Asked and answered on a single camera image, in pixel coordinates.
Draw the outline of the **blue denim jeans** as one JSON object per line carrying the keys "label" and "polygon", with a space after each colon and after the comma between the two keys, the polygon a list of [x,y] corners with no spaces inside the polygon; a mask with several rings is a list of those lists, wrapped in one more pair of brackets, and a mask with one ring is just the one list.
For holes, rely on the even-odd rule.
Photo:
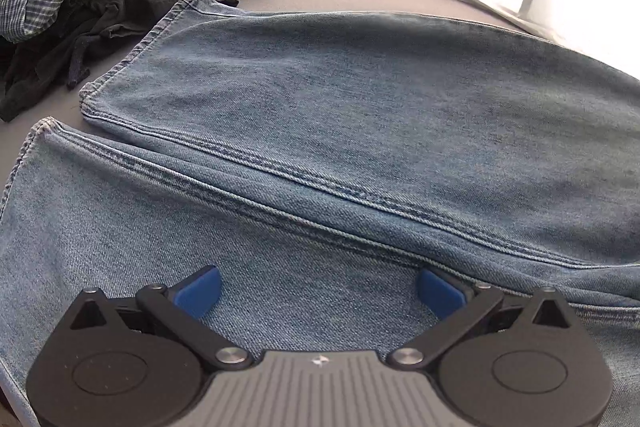
{"label": "blue denim jeans", "polygon": [[245,13],[179,0],[32,126],[1,199],[1,388],[81,287],[120,296],[213,263],[206,317],[247,347],[388,349],[433,317],[424,263],[511,294],[551,285],[639,421],[639,83],[461,20]]}

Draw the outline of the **black garment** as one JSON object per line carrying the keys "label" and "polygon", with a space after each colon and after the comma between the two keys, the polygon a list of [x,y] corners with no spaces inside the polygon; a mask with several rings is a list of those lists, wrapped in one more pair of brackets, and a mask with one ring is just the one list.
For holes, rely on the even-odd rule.
{"label": "black garment", "polygon": [[58,84],[75,89],[91,64],[146,35],[178,0],[64,0],[55,22],[22,43],[1,40],[1,120],[35,106]]}

